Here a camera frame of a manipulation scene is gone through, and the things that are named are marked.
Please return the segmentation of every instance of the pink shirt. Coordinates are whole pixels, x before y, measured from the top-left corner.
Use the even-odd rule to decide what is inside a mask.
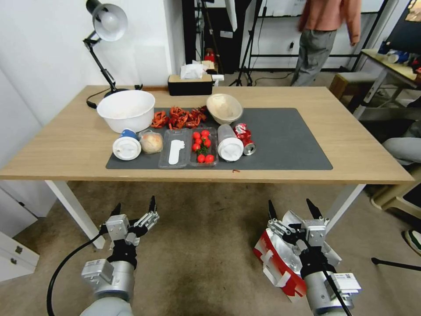
[[[300,18],[299,30],[334,31],[343,20],[350,41],[357,43],[361,34],[361,0],[307,0]]]

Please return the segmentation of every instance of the white bowl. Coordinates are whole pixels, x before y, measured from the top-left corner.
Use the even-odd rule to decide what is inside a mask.
[[[125,129],[140,132],[151,125],[155,97],[141,90],[116,92],[98,104],[96,111],[109,127],[121,133]]]
[[[231,124],[243,115],[243,107],[229,94],[212,94],[206,100],[209,113],[219,124]]]

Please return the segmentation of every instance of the lamp shade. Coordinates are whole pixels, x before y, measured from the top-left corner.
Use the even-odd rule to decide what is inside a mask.
[[[102,4],[88,0],[86,8],[92,15],[92,23],[98,36],[108,42],[119,40],[127,29],[127,16],[114,4]]]

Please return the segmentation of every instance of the tissue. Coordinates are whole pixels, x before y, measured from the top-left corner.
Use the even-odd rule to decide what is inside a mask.
[[[207,66],[202,64],[189,64],[181,66],[181,79],[202,79]]]

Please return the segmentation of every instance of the black monitor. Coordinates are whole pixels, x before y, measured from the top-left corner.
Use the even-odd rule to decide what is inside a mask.
[[[412,0],[386,40],[386,47],[421,54],[421,0]]]

